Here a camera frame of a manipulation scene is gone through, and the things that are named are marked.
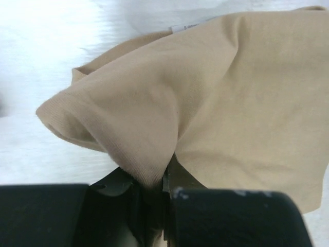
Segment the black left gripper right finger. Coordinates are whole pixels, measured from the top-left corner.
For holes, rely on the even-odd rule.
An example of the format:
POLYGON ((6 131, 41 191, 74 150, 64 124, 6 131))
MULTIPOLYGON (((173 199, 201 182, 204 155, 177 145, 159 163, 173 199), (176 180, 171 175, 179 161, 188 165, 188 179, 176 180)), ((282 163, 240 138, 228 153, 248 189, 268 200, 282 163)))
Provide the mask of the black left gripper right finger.
POLYGON ((208 189, 172 157, 162 194, 168 246, 308 246, 303 217, 284 193, 208 189))

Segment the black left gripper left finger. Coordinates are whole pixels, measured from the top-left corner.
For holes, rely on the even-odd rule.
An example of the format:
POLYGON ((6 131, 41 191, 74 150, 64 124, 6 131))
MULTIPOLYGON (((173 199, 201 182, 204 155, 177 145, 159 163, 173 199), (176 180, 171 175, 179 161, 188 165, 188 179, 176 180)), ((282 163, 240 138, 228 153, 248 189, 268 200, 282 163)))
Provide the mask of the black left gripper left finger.
POLYGON ((120 168, 92 185, 4 185, 1 246, 143 246, 139 195, 120 168))

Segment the beige t shirt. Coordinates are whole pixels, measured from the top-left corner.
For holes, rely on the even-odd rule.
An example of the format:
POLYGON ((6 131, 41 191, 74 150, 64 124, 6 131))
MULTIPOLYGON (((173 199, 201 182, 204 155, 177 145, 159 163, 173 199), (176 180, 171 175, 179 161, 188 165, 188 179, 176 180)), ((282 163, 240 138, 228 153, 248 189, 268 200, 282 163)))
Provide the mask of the beige t shirt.
POLYGON ((124 42, 36 111, 146 187, 172 156, 205 186, 319 208, 328 165, 328 11, 223 15, 124 42))

